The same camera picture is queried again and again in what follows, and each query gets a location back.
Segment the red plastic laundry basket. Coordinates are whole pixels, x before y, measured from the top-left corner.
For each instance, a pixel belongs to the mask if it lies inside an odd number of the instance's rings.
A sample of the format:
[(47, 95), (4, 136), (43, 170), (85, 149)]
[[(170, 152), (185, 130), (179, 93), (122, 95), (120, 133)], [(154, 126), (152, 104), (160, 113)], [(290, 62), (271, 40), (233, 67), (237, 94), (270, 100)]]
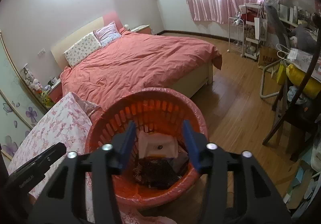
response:
[(188, 97), (166, 88), (146, 88), (117, 99), (93, 122), (85, 143), (91, 153), (136, 125), (137, 138), (122, 175), (114, 176), (118, 202), (138, 209), (169, 203), (200, 176), (189, 161), (182, 124), (207, 135), (205, 119)]

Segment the floral pink tablecloth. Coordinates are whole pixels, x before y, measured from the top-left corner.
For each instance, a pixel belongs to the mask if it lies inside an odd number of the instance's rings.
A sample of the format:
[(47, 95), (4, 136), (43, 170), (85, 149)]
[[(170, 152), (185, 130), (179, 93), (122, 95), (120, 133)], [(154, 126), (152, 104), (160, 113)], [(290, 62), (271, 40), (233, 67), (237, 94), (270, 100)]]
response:
[[(78, 154), (84, 154), (85, 141), (92, 126), (90, 118), (100, 108), (100, 105), (83, 100), (75, 93), (66, 94), (26, 136), (9, 164), (9, 174), (59, 142), (66, 146), (67, 152), (75, 151)], [(62, 160), (63, 157), (55, 162), (45, 173), (44, 180), (29, 192), (34, 198), (39, 197)], [(87, 219), (93, 222), (91, 190), (91, 180), (87, 174), (86, 213)], [(120, 216), (122, 223), (163, 223), (162, 220), (164, 220), (163, 217), (144, 217), (136, 209), (127, 206), (120, 206)]]

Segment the brown striped cloth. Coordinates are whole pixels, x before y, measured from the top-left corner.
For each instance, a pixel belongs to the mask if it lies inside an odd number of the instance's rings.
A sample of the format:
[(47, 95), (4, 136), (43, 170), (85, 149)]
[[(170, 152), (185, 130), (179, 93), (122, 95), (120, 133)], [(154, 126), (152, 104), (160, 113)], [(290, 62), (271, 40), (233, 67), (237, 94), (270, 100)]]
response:
[(179, 175), (165, 158), (142, 158), (132, 170), (135, 180), (148, 188), (166, 190), (173, 186)]

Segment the wardrobe with purple flowers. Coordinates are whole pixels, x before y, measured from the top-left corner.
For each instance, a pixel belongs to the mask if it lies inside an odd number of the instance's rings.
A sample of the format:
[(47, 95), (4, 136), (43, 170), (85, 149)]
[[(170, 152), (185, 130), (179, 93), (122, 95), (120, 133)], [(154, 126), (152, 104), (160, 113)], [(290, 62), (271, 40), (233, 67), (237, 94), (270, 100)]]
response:
[(1, 39), (1, 153), (9, 164), (46, 113), (11, 60)]

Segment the beige and pink headboard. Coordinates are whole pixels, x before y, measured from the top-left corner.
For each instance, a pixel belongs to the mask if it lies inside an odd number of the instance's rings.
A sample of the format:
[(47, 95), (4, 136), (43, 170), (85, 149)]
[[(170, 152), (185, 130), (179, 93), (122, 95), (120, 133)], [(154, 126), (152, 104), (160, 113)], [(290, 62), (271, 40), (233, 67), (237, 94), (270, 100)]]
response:
[(87, 35), (94, 30), (101, 29), (102, 27), (108, 25), (112, 21), (115, 22), (116, 28), (120, 30), (123, 25), (119, 19), (118, 14), (115, 11), (109, 12), (108, 14), (99, 17), (90, 23), (84, 25), (79, 28), (69, 36), (65, 37), (60, 42), (56, 43), (51, 48), (51, 53), (59, 66), (59, 68), (63, 71), (66, 66), (69, 65), (64, 56), (64, 51), (68, 50), (71, 46), (73, 46), (76, 42), (78, 42), (81, 38)]

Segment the brown Muji paper bag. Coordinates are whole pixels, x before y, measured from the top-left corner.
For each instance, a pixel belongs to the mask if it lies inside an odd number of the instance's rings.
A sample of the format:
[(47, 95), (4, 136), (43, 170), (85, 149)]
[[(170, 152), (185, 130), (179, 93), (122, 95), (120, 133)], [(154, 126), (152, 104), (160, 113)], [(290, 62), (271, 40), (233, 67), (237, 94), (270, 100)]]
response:
[(277, 50), (274, 48), (261, 46), (260, 55), (258, 58), (258, 67), (264, 68), (265, 66), (278, 61), (280, 58), (277, 55)]

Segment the yellow bag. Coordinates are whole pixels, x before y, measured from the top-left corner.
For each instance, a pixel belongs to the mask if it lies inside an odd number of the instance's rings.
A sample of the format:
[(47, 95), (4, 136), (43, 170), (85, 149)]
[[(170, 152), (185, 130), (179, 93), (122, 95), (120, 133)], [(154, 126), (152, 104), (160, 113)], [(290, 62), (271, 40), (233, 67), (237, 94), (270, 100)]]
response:
[[(299, 87), (306, 73), (296, 68), (293, 64), (290, 64), (286, 68), (286, 75), (288, 76), (288, 78), (290, 79), (291, 83), (294, 86)], [(315, 99), (318, 93), (320, 92), (320, 90), (321, 90), (320, 82), (315, 80), (313, 77), (311, 77), (307, 82), (306, 86), (304, 87), (303, 93), (307, 97), (311, 99)]]

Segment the black chair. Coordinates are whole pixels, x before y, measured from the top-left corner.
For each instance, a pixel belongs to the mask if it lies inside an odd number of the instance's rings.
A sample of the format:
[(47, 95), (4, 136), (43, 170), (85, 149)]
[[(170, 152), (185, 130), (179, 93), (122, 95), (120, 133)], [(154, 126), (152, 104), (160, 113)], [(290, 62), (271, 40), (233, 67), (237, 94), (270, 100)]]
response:
[[(300, 138), (290, 157), (291, 161), (296, 162), (300, 154), (312, 145), (320, 130), (320, 92), (315, 99), (303, 93), (311, 77), (320, 82), (320, 38), (314, 39), (302, 25), (288, 33), (277, 10), (270, 5), (265, 5), (264, 8), (268, 23), (274, 28), (278, 38), (276, 46), (280, 60), (276, 64), (284, 64), (285, 80), (279, 92), (275, 93), (276, 99), (272, 105), (275, 112), (274, 123), (262, 144), (266, 146), (275, 134), (281, 135), (284, 123), (289, 123), (295, 131), (294, 135)], [(286, 68), (290, 64), (306, 73), (299, 87), (294, 86), (286, 75)]]

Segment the pink striped pillow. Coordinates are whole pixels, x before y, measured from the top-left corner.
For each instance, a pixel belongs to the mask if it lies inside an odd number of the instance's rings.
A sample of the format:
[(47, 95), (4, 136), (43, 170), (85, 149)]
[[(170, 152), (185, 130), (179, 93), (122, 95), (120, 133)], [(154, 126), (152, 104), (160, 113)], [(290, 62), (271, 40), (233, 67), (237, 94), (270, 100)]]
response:
[(112, 21), (111, 23), (100, 29), (94, 30), (93, 34), (96, 36), (101, 46), (103, 47), (121, 37), (120, 33), (117, 30), (115, 21)]

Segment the floral white pillow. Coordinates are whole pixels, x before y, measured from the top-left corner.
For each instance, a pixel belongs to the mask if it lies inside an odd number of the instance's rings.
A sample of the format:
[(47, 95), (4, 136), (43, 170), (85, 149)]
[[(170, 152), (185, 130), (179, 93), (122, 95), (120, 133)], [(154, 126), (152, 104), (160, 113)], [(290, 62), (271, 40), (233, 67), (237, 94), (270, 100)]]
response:
[(96, 38), (94, 33), (90, 32), (72, 45), (68, 50), (64, 51), (64, 56), (69, 66), (74, 68), (91, 53), (95, 52), (101, 47), (101, 43)]

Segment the white paper bag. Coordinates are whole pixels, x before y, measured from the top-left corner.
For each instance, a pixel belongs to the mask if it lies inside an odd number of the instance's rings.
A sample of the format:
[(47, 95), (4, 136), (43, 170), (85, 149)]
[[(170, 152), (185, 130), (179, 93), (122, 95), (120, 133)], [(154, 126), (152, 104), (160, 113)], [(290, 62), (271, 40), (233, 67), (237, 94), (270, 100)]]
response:
[(156, 157), (156, 158), (177, 158), (178, 142), (171, 135), (162, 133), (138, 134), (138, 154), (139, 158)]

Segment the salmon pink duvet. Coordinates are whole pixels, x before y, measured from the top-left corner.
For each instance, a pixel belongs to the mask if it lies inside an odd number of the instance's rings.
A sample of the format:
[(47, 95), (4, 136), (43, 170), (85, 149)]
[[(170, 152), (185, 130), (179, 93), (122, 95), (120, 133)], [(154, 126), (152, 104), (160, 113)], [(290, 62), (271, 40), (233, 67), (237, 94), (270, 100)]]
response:
[(62, 93), (110, 106), (116, 99), (148, 87), (171, 88), (187, 97), (212, 82), (222, 55), (204, 40), (139, 34), (121, 37), (61, 73)]

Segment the far bedside table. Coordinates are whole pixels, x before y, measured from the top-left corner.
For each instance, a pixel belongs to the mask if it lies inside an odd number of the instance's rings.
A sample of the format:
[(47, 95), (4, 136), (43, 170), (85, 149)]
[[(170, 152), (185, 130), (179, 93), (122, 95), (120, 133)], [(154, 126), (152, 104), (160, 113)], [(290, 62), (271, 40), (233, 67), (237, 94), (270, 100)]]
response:
[(139, 34), (148, 34), (148, 35), (152, 34), (152, 30), (149, 24), (139, 25), (135, 28), (130, 29), (130, 31), (133, 33), (139, 33)]

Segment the stuffed toys stack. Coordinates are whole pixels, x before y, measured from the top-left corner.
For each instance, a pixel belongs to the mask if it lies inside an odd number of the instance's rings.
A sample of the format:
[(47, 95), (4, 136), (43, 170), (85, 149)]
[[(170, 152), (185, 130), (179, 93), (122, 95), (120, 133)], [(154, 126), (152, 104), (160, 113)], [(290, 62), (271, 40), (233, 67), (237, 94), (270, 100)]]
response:
[(32, 91), (39, 102), (49, 110), (54, 106), (54, 102), (49, 97), (45, 88), (41, 85), (40, 81), (35, 77), (32, 71), (29, 69), (28, 64), (25, 64), (21, 69), (21, 74), (24, 82), (27, 84), (28, 88)]

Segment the pink bedside table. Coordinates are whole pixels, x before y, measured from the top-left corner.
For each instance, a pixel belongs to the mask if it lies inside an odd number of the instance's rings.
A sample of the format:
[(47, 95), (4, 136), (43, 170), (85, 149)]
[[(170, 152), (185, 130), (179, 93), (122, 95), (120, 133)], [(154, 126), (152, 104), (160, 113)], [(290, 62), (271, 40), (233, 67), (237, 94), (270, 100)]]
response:
[(55, 84), (50, 83), (49, 86), (47, 95), (54, 103), (57, 103), (63, 96), (61, 80), (57, 79)]

